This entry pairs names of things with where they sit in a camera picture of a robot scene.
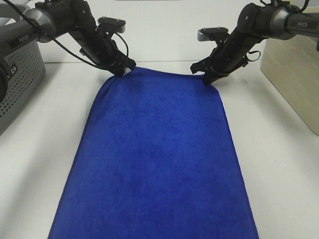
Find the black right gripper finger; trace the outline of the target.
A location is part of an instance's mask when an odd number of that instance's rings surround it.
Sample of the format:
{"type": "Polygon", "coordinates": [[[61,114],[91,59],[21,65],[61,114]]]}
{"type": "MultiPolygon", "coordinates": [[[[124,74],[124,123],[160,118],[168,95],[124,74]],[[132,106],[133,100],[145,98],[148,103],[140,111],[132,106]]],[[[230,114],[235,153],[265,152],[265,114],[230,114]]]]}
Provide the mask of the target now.
{"type": "Polygon", "coordinates": [[[193,63],[190,67],[192,74],[203,72],[208,75],[214,75],[214,70],[212,69],[211,60],[205,58],[199,62],[193,63]]]}
{"type": "Polygon", "coordinates": [[[224,73],[224,72],[221,73],[221,72],[206,70],[204,73],[204,77],[203,77],[203,83],[204,83],[204,85],[208,86],[211,83],[213,83],[221,78],[227,77],[228,75],[229,75],[229,73],[224,73]]]}

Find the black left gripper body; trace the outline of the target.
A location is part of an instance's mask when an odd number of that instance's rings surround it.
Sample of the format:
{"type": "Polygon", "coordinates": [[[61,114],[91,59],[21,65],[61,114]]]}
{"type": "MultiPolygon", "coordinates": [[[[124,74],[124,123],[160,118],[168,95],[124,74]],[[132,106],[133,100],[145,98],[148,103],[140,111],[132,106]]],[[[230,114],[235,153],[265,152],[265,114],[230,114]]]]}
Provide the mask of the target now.
{"type": "Polygon", "coordinates": [[[125,56],[115,42],[98,27],[74,30],[74,40],[80,45],[80,53],[101,67],[122,67],[125,56]]]}

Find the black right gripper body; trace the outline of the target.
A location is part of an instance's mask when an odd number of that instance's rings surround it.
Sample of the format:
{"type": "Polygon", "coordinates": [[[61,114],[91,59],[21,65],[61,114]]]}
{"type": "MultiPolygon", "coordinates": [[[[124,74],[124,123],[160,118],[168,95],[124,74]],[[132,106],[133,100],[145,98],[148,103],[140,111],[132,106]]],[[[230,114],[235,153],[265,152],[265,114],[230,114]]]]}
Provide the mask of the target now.
{"type": "Polygon", "coordinates": [[[229,74],[248,64],[247,53],[259,43],[259,37],[234,29],[223,45],[211,55],[212,69],[229,74]]]}

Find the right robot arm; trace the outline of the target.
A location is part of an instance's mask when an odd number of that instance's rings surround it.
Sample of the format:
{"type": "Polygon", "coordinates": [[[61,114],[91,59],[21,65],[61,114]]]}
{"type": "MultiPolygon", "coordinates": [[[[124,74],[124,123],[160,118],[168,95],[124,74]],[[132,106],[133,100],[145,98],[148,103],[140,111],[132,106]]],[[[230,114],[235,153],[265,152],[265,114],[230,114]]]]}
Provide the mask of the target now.
{"type": "Polygon", "coordinates": [[[305,13],[308,4],[305,1],[299,8],[282,0],[262,6],[249,3],[241,10],[231,33],[225,27],[200,29],[198,41],[214,41],[216,47],[208,57],[193,63],[191,72],[204,73],[203,83],[209,85],[250,63],[247,55],[253,54],[252,48],[263,40],[289,40],[297,35],[318,37],[319,14],[305,13]]]}

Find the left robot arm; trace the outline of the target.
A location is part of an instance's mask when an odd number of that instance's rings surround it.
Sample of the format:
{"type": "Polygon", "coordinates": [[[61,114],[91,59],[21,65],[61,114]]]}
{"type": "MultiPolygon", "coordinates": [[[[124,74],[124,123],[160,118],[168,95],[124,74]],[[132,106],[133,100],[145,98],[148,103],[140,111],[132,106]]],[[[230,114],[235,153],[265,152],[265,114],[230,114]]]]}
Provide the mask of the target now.
{"type": "Polygon", "coordinates": [[[56,42],[68,33],[80,45],[80,53],[88,58],[86,64],[122,77],[136,63],[117,47],[112,36],[125,31],[126,22],[117,18],[95,20],[85,0],[45,0],[22,12],[9,0],[3,6],[17,14],[15,23],[0,28],[0,98],[8,92],[8,82],[17,72],[6,57],[27,44],[38,41],[56,42]]]}

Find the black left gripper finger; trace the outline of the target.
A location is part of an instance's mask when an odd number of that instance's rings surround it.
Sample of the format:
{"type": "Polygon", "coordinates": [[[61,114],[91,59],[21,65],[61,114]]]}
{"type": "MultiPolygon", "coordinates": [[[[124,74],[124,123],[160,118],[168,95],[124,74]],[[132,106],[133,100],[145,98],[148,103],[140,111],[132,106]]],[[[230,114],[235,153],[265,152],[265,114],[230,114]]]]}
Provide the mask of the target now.
{"type": "Polygon", "coordinates": [[[136,67],[136,62],[133,59],[129,58],[127,55],[123,55],[121,56],[120,67],[123,70],[134,70],[136,67]]]}
{"type": "Polygon", "coordinates": [[[125,67],[106,67],[106,70],[109,71],[110,73],[112,73],[113,75],[117,76],[117,77],[122,77],[126,74],[126,70],[125,67]]]}

